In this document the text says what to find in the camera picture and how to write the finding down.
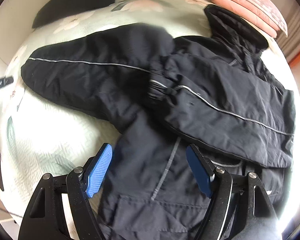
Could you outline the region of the black jacket with reflective piping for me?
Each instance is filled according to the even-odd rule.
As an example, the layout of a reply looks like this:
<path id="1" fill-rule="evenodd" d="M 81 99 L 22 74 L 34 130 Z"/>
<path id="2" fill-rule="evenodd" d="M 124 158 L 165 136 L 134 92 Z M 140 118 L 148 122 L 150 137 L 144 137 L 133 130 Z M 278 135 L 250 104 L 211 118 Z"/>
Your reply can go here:
<path id="1" fill-rule="evenodd" d="M 277 214 L 287 201 L 294 94 L 266 68 L 268 42 L 234 13 L 208 5 L 211 37 L 173 38 L 136 23 L 35 50 L 24 83 L 120 133 L 98 219 L 106 239 L 193 239 L 209 200 L 186 147 L 228 172 L 255 172 Z"/>

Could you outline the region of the bed with floral quilt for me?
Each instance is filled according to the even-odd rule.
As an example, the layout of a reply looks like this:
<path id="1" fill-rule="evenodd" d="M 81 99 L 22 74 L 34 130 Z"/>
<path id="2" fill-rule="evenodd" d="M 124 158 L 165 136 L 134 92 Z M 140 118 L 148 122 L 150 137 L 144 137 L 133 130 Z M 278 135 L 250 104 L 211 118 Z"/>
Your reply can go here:
<path id="1" fill-rule="evenodd" d="M 39 177 L 45 172 L 64 175 L 83 164 L 104 142 L 120 136 L 112 124 L 55 105 L 30 90 L 20 75 L 21 66 L 35 49 L 81 38 L 121 25 L 145 23 L 165 29 L 171 36 L 211 35 L 204 9 L 228 9 L 263 35 L 267 49 L 261 59 L 285 88 L 296 83 L 282 51 L 264 29 L 260 16 L 244 9 L 243 0 L 115 0 L 105 8 L 86 11 L 34 29 L 16 52 L 6 74 L 14 81 L 0 92 L 0 199 L 20 218 Z"/>

